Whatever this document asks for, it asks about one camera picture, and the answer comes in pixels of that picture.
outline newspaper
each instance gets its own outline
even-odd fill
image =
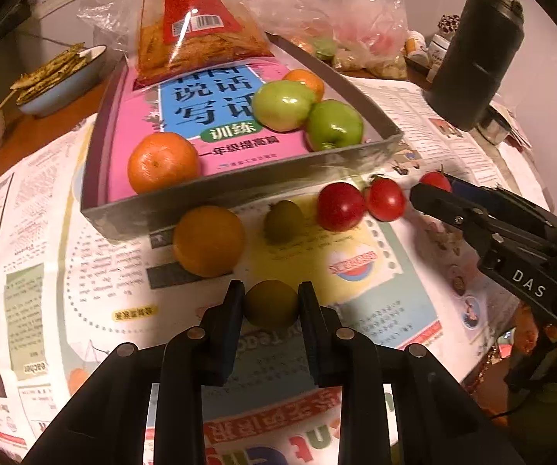
[[[357,85],[405,133],[378,173],[408,189],[443,165],[474,183],[505,186],[474,140],[439,122],[419,90],[408,83]],[[426,344],[459,380],[515,309],[516,299],[476,270],[476,254],[460,235],[418,212],[391,223],[366,215],[346,233],[316,227],[313,198],[321,186],[235,209],[247,249],[223,277],[187,273],[173,258],[172,228],[109,242],[79,208],[93,120],[0,178],[0,447],[16,460],[116,345],[145,348],[197,325],[234,278],[246,288],[271,277],[294,286],[309,279],[343,324],[390,347]],[[361,186],[366,178],[350,180]],[[260,230],[268,205],[280,198],[301,206],[307,236],[279,250],[265,246]],[[156,385],[147,465],[158,393]],[[394,443],[390,386],[385,393]],[[297,322],[278,332],[245,322],[234,372],[224,387],[204,387],[203,411],[212,465],[336,461],[340,390],[313,385]]]

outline red label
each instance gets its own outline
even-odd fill
[[[164,43],[241,29],[221,0],[164,0]]]

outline red and blue logo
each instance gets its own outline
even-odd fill
[[[338,258],[328,266],[331,274],[341,277],[345,281],[361,281],[373,270],[373,263],[377,260],[377,253],[366,246],[366,251],[353,257],[345,258],[341,253],[333,253],[332,258]]]

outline red fruit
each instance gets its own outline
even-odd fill
[[[365,211],[360,190],[344,181],[326,185],[317,198],[317,223],[327,231],[341,233],[356,227]]]
[[[430,171],[424,174],[419,181],[420,183],[427,183],[447,192],[453,192],[451,182],[449,182],[448,179],[439,171]]]
[[[401,187],[390,178],[376,178],[364,191],[369,213],[382,222],[392,222],[405,211],[405,196]]]

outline cardboard tray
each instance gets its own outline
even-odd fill
[[[268,35],[277,57],[290,68],[306,68],[326,82],[364,117],[367,143],[311,152],[297,157],[200,177],[152,193],[108,201],[110,152],[119,102],[127,74],[116,66],[98,110],[88,148],[81,211],[107,239],[125,240],[172,226],[201,205],[232,208],[252,200],[305,186],[366,174],[380,168],[401,140],[400,129],[349,80],[289,41]]]

